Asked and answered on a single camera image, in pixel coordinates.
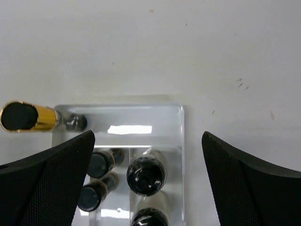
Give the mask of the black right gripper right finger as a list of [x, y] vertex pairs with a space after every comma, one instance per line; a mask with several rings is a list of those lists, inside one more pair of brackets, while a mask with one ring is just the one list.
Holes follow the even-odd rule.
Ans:
[[206, 169], [222, 226], [299, 226], [301, 173], [202, 136]]

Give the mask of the black cap spice jar front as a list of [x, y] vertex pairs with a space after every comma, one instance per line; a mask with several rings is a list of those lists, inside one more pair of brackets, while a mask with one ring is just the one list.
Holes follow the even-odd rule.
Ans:
[[79, 209], [85, 212], [96, 210], [118, 185], [119, 177], [115, 172], [109, 172], [101, 179], [93, 179], [81, 189], [78, 201]]

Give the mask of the black top shaker brown spice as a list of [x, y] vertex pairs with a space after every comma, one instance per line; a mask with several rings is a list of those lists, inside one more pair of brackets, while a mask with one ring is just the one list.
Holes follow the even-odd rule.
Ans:
[[167, 159], [160, 150], [149, 148], [137, 156], [127, 169], [127, 183], [140, 196], [159, 192], [167, 180]]

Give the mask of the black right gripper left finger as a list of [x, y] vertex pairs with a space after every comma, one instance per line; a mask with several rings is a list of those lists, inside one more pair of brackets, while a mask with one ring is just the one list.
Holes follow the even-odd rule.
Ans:
[[70, 226], [95, 145], [88, 130], [0, 167], [2, 226]]

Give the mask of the black top shaker white spice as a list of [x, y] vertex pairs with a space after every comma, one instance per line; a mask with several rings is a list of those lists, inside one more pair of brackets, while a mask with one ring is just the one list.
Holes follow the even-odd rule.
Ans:
[[142, 197], [134, 211], [131, 226], [169, 226], [171, 204], [166, 193]]

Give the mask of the black cap spice jar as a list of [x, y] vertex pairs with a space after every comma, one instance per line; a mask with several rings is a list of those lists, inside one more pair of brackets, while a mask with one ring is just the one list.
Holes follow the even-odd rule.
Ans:
[[93, 179], [81, 189], [78, 201], [79, 209], [85, 212], [96, 210], [118, 185], [119, 177], [115, 172], [109, 172], [101, 179]]
[[125, 159], [125, 151], [121, 148], [107, 150], [95, 149], [91, 155], [87, 174], [91, 178], [102, 178], [115, 167], [120, 166]]

